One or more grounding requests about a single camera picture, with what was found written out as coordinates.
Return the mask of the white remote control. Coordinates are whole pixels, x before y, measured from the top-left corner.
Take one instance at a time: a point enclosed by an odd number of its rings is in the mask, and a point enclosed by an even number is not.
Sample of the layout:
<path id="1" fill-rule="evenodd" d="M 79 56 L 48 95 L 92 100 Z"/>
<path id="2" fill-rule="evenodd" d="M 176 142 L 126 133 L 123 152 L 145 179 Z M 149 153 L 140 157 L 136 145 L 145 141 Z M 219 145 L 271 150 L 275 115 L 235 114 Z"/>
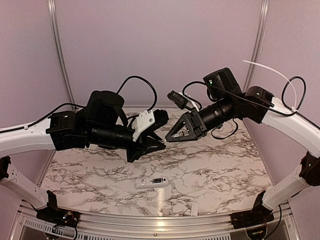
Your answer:
<path id="1" fill-rule="evenodd" d="M 134 187 L 136 189 L 162 188 L 168 185 L 169 179 L 167 177 L 139 178 L 134 181 Z"/>

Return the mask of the white battery cover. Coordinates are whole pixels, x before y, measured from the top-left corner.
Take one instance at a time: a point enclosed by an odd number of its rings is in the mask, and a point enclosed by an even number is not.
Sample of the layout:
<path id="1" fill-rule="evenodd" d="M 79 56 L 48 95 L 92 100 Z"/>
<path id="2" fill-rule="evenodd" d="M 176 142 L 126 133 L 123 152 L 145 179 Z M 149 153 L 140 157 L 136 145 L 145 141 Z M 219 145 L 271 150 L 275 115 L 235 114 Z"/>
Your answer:
<path id="1" fill-rule="evenodd" d="M 197 217 L 198 216 L 198 213 L 199 213 L 199 204 L 194 202 L 192 203 L 191 205 L 191 210 L 190 210 L 190 215 L 192 217 Z"/>

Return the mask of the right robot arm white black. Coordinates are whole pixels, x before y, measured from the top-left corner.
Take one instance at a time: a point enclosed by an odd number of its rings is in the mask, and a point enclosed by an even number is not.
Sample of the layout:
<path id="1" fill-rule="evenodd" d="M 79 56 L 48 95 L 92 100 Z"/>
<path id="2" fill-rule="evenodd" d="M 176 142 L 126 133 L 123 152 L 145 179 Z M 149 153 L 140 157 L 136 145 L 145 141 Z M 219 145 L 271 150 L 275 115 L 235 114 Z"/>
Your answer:
<path id="1" fill-rule="evenodd" d="M 261 87 L 245 94 L 226 92 L 215 103 L 184 113 L 167 133 L 167 142 L 197 141 L 231 119 L 249 118 L 271 127 L 294 140 L 307 152 L 300 165 L 275 186 L 259 193 L 247 219 L 258 224 L 267 213 L 302 190 L 320 184 L 320 129 L 299 112 L 289 112 L 282 100 Z"/>

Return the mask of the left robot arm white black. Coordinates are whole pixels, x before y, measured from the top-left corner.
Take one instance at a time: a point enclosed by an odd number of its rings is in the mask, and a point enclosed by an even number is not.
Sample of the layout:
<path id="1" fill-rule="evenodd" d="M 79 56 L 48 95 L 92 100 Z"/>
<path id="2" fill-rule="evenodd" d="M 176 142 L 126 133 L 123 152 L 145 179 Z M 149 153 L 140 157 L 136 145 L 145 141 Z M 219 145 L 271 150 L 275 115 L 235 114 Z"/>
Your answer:
<path id="1" fill-rule="evenodd" d="M 96 145 L 103 149 L 124 149 L 129 163 L 163 150 L 166 146 L 155 131 L 166 125 L 165 110 L 145 110 L 129 123 L 124 99 L 117 93 L 93 91 L 85 107 L 78 111 L 50 113 L 42 120 L 0 132 L 0 183 L 53 223 L 63 219 L 55 194 L 44 190 L 21 174 L 11 155 L 38 150 L 62 151 Z"/>

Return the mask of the aluminium front rail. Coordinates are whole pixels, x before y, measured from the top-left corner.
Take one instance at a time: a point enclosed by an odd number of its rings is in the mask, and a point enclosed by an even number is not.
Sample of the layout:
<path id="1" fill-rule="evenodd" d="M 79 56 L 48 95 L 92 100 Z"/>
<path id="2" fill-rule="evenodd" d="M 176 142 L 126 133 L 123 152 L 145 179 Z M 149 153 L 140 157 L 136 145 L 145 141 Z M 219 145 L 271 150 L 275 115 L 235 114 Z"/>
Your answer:
<path id="1" fill-rule="evenodd" d="M 289 204 L 273 211 L 274 219 L 250 227 L 234 227 L 232 213 L 198 216 L 133 216 L 79 211 L 77 228 L 40 220 L 22 201 L 11 240 L 298 240 Z"/>

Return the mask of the aluminium frame post left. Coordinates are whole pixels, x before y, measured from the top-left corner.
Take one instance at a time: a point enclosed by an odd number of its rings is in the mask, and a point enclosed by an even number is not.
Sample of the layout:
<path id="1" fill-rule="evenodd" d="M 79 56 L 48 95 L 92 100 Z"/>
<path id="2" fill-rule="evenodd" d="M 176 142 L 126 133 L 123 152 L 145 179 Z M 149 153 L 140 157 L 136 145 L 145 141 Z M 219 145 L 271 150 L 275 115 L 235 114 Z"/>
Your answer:
<path id="1" fill-rule="evenodd" d="M 56 1 L 55 0 L 48 0 L 48 10 L 51 22 L 51 29 L 53 33 L 53 41 L 55 45 L 55 51 L 57 55 L 58 65 L 61 72 L 62 82 L 65 88 L 66 96 L 69 103 L 75 104 L 75 98 L 72 92 L 72 87 L 68 75 L 67 66 L 65 63 L 65 58 L 63 54 L 63 47 L 60 37 L 59 31 L 59 23 L 58 23 L 58 15 L 56 9 Z"/>

